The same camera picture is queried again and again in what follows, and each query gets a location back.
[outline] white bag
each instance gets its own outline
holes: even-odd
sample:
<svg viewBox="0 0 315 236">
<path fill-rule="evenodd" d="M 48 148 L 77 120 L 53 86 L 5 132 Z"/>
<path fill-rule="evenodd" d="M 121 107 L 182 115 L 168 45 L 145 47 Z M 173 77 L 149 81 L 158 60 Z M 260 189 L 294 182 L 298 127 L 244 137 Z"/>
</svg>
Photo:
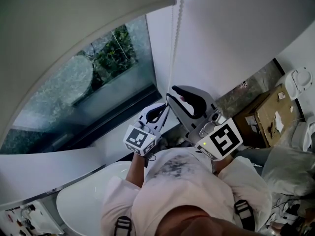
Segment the white bag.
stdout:
<svg viewBox="0 0 315 236">
<path fill-rule="evenodd" d="M 315 191 L 314 174 L 314 154 L 274 147 L 261 176 L 273 192 L 305 196 Z"/>
</svg>

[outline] roller blind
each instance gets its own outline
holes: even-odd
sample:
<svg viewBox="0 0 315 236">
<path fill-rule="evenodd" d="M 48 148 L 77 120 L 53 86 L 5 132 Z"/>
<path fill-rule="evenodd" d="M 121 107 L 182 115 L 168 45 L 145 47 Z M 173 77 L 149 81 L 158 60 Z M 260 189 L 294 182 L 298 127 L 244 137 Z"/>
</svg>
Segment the roller blind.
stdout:
<svg viewBox="0 0 315 236">
<path fill-rule="evenodd" d="M 174 0 L 0 0 L 0 146 L 63 63 L 104 33 Z"/>
</svg>

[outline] strap buckle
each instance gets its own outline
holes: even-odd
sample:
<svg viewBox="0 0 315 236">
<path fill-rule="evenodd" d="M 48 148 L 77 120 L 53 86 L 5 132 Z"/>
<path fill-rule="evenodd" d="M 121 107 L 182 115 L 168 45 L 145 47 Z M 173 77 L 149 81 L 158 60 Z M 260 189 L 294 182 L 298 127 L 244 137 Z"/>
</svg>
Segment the strap buckle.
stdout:
<svg viewBox="0 0 315 236">
<path fill-rule="evenodd" d="M 255 217 L 252 207 L 246 200 L 239 200 L 234 205 L 235 213 L 239 215 L 243 228 L 255 231 Z"/>
<path fill-rule="evenodd" d="M 127 216 L 121 216 L 115 224 L 114 236 L 130 236 L 131 230 L 131 219 Z"/>
</svg>

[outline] white wall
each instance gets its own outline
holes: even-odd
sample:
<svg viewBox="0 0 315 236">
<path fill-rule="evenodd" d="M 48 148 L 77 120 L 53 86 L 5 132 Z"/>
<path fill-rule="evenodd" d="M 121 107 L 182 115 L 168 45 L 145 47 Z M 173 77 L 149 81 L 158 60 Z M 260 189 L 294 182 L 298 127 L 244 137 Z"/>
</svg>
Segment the white wall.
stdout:
<svg viewBox="0 0 315 236">
<path fill-rule="evenodd" d="M 276 59 L 285 72 L 306 67 L 315 79 L 315 22 L 277 55 Z M 298 100 L 306 117 L 315 115 L 315 83 Z"/>
<path fill-rule="evenodd" d="M 216 99 L 270 62 L 314 18 L 314 0 L 185 0 L 172 84 L 201 88 Z M 171 8 L 149 13 L 147 20 L 157 85 L 165 96 Z"/>
<path fill-rule="evenodd" d="M 94 147 L 41 154 L 0 155 L 0 210 L 58 188 L 105 164 Z"/>
</svg>

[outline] window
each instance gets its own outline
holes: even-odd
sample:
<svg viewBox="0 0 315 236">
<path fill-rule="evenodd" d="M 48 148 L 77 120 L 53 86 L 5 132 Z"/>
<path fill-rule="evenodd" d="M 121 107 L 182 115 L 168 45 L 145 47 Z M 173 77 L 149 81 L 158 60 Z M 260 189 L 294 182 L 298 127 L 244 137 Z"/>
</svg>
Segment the window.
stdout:
<svg viewBox="0 0 315 236">
<path fill-rule="evenodd" d="M 142 16 L 95 40 L 56 71 L 15 119 L 0 153 L 56 151 L 155 86 L 149 33 Z"/>
</svg>

